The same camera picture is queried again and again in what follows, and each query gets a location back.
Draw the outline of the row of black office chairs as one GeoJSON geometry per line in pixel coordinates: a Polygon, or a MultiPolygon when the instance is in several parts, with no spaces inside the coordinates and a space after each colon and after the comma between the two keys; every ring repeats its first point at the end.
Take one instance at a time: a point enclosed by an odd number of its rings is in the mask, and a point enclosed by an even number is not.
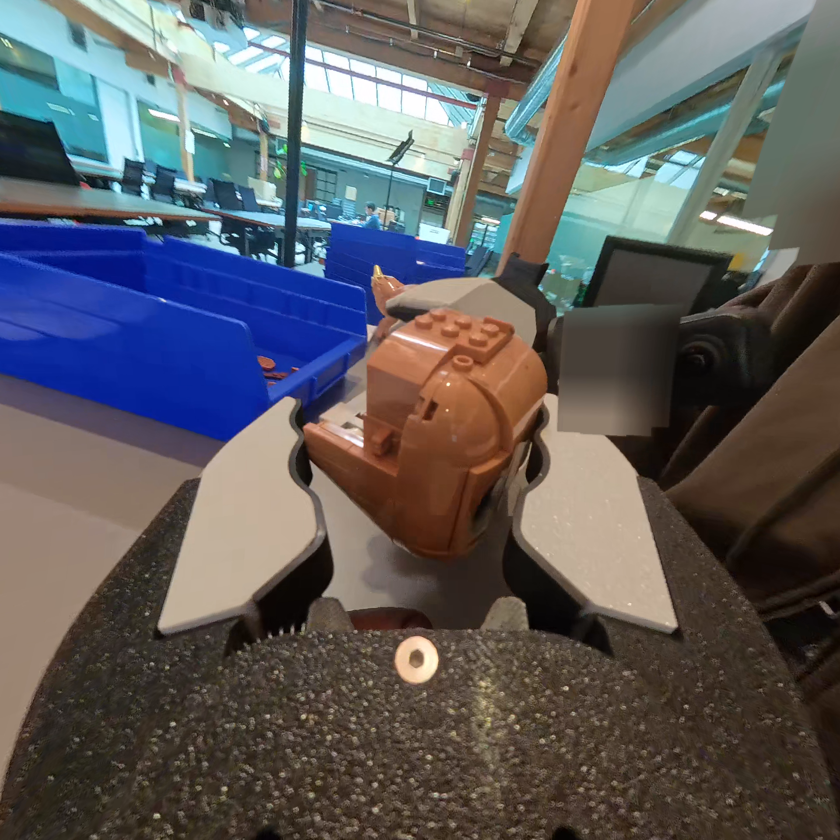
{"type": "MultiPolygon", "coordinates": [[[[224,210],[257,214],[260,211],[254,191],[248,187],[211,178],[203,193],[198,195],[177,189],[175,170],[159,164],[153,164],[152,169],[154,178],[147,183],[145,163],[124,160],[120,180],[122,192],[204,212],[224,210]]],[[[277,233],[273,227],[255,226],[227,216],[218,217],[217,221],[216,233],[210,223],[197,224],[196,229],[215,236],[221,245],[235,248],[242,256],[266,258],[277,248],[277,233]]]]}

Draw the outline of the black building column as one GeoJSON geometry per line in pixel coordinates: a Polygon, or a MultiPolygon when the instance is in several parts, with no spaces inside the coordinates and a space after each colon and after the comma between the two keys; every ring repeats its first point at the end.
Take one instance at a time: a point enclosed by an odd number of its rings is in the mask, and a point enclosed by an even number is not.
{"type": "Polygon", "coordinates": [[[308,1],[293,1],[290,26],[288,79],[286,197],[282,261],[286,268],[296,265],[299,188],[301,174],[301,128],[303,88],[306,66],[308,1]]]}

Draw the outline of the long brown desk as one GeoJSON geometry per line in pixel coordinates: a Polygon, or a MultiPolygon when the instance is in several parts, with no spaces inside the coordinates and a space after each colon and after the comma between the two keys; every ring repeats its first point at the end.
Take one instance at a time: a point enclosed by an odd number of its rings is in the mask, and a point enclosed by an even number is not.
{"type": "Polygon", "coordinates": [[[210,213],[81,186],[1,178],[1,214],[8,217],[139,219],[209,222],[210,213]]]}

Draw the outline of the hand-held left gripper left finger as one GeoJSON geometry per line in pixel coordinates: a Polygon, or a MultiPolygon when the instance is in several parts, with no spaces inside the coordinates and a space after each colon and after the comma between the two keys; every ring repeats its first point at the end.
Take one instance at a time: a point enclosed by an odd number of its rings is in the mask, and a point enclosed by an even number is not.
{"type": "Polygon", "coordinates": [[[259,601],[328,547],[300,410],[299,400],[279,399],[204,468],[158,620],[161,635],[232,618],[265,625],[259,601]]]}

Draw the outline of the brown lego head model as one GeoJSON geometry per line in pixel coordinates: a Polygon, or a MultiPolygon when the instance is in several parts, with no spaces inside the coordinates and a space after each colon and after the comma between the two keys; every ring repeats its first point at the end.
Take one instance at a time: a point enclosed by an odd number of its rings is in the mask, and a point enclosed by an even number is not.
{"type": "Polygon", "coordinates": [[[366,371],[359,422],[303,428],[310,461],[408,552],[467,555],[543,404],[540,357],[509,322],[434,309],[384,337],[366,371]]]}

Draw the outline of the tan lego creature model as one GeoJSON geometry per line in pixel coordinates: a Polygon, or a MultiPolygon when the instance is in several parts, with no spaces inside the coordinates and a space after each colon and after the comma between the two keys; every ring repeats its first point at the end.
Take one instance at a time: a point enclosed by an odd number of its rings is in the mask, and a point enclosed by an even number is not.
{"type": "Polygon", "coordinates": [[[371,341],[381,342],[394,327],[400,323],[399,318],[388,314],[387,304],[404,291],[404,285],[393,276],[386,275],[378,265],[374,265],[371,277],[371,290],[375,305],[381,314],[371,341]]]}

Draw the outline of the stack of blue bins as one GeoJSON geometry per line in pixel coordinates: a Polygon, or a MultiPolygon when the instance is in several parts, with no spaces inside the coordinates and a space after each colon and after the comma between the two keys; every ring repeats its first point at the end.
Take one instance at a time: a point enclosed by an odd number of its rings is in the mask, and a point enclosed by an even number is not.
{"type": "Polygon", "coordinates": [[[463,248],[384,230],[332,224],[324,276],[371,291],[374,267],[404,285],[466,277],[463,248]]]}

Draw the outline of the black framed monitor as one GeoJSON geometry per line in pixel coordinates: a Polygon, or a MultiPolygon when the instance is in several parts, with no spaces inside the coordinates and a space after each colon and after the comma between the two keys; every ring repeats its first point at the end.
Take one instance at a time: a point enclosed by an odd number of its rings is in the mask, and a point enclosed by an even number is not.
{"type": "Polygon", "coordinates": [[[676,307],[682,317],[713,308],[732,254],[608,235],[577,308],[676,307]]]}

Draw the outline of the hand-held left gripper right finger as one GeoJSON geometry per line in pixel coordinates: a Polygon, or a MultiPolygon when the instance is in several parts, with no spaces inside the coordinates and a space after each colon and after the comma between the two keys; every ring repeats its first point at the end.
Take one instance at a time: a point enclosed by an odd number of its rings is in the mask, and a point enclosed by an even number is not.
{"type": "Polygon", "coordinates": [[[534,627],[606,617],[663,635],[678,618],[639,476],[605,436],[562,432],[544,401],[511,520],[506,577],[534,627]]]}

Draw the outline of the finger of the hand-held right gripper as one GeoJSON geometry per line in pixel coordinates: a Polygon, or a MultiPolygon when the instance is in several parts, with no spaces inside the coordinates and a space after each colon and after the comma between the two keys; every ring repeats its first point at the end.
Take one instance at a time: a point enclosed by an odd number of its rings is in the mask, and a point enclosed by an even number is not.
{"type": "Polygon", "coordinates": [[[516,334],[537,349],[533,306],[488,278],[446,278],[405,286],[385,304],[385,315],[408,322],[433,309],[453,309],[476,319],[509,322],[516,334]]]}

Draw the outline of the wooden building column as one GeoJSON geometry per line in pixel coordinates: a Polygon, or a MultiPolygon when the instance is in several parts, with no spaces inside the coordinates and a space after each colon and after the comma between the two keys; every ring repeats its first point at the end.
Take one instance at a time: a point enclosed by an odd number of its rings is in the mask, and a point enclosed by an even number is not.
{"type": "Polygon", "coordinates": [[[499,271],[545,262],[633,16],[634,1],[576,4],[499,271]]]}

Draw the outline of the silver ventilation duct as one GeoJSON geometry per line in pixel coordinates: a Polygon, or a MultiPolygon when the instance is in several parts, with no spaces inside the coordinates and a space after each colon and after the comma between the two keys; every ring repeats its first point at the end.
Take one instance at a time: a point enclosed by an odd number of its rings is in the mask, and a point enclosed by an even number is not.
{"type": "Polygon", "coordinates": [[[567,38],[568,35],[564,35],[551,51],[505,122],[505,134],[516,145],[533,146],[536,142],[536,135],[529,130],[529,123],[549,99],[567,38]]]}

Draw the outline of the person's brown jacket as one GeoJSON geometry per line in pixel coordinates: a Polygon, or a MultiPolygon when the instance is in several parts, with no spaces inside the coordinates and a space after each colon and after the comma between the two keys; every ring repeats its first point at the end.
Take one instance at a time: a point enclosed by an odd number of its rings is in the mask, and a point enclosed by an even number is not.
{"type": "Polygon", "coordinates": [[[824,750],[839,737],[839,266],[798,266],[723,307],[770,329],[757,400],[679,409],[617,438],[722,562],[789,662],[824,750]]]}

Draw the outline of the blue plastic parts bin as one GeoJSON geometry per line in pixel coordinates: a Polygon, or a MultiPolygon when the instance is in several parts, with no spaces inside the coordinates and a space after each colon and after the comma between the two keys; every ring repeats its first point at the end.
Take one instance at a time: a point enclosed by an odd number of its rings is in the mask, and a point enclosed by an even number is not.
{"type": "Polygon", "coordinates": [[[2,257],[2,373],[227,441],[291,396],[312,403],[367,340],[199,295],[210,310],[2,257]],[[258,355],[299,372],[269,389],[258,355]]]}

